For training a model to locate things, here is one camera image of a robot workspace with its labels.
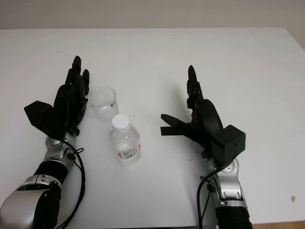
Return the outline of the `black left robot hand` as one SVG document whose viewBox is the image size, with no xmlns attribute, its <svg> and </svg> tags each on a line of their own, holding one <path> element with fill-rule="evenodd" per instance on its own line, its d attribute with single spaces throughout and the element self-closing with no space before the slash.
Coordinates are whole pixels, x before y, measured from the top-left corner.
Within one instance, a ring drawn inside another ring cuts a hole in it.
<svg viewBox="0 0 305 229">
<path fill-rule="evenodd" d="M 81 58 L 76 56 L 68 71 L 65 84 L 57 91 L 54 109 L 60 124 L 66 132 L 78 136 L 78 125 L 82 121 L 89 93 L 90 73 L 87 69 L 81 72 Z"/>
</svg>

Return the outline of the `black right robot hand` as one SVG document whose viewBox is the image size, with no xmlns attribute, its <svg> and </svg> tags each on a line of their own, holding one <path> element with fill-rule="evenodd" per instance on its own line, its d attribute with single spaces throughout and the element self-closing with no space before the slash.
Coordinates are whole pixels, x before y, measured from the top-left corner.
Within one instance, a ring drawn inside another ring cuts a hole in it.
<svg viewBox="0 0 305 229">
<path fill-rule="evenodd" d="M 213 103 L 203 97 L 192 65 L 188 68 L 187 93 L 187 108 L 192 110 L 191 122 L 185 123 L 168 114 L 162 114 L 161 119 L 169 126 L 161 127 L 161 135 L 183 135 L 201 145 L 203 158 L 211 158 L 212 136 L 222 130 L 223 125 Z"/>
</svg>

